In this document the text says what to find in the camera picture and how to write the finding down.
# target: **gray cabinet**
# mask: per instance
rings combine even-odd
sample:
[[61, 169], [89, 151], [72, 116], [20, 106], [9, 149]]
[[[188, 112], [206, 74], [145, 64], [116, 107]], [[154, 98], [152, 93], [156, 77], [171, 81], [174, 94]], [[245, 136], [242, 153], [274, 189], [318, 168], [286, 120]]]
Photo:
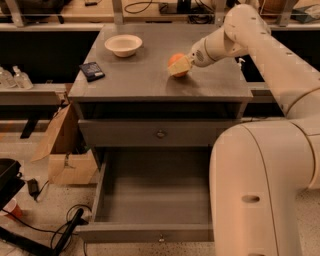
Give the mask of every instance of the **gray cabinet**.
[[[106, 25], [86, 62], [106, 76], [79, 73], [69, 94], [100, 178], [87, 242], [212, 241], [209, 162], [216, 138], [240, 122], [252, 94], [234, 59], [169, 76], [167, 60], [187, 53], [214, 25]], [[143, 46], [118, 58], [103, 44], [134, 34]]]

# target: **plastic bottle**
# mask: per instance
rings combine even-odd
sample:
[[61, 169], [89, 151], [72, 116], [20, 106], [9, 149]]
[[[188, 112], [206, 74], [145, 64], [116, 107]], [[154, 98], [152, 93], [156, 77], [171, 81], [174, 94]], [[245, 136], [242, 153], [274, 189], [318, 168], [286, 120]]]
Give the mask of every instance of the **plastic bottle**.
[[0, 87], [12, 88], [15, 87], [17, 83], [14, 81], [12, 74], [0, 67]]
[[26, 73], [21, 72], [18, 66], [14, 66], [13, 71], [15, 72], [15, 75], [13, 76], [13, 78], [21, 89], [28, 90], [33, 87], [33, 84], [30, 81], [29, 76]]

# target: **drawer handle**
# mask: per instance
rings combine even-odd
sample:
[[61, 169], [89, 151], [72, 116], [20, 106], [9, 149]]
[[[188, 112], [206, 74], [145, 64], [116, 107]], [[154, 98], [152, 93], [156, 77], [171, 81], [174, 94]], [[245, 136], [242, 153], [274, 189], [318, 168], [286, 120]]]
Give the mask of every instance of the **drawer handle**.
[[159, 131], [157, 131], [156, 136], [157, 136], [159, 139], [163, 139], [164, 137], [167, 136], [167, 133], [166, 133], [165, 131], [163, 131], [163, 130], [159, 130]]

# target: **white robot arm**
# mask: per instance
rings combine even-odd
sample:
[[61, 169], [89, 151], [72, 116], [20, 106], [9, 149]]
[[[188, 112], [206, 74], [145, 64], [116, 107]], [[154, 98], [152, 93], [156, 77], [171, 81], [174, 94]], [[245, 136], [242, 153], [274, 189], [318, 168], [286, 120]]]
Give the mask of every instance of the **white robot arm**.
[[249, 5], [231, 9], [223, 27], [181, 62], [205, 67], [243, 54], [286, 120], [240, 124], [216, 141], [210, 162], [216, 255], [301, 256], [295, 198], [320, 187], [320, 74], [273, 38]]

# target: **bowl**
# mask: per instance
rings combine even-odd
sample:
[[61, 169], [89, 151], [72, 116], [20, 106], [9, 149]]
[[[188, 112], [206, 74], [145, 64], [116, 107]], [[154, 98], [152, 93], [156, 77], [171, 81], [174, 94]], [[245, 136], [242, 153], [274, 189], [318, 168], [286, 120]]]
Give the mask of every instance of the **bowl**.
[[109, 38], [104, 45], [118, 57], [129, 57], [142, 45], [142, 40], [134, 35], [117, 35]]

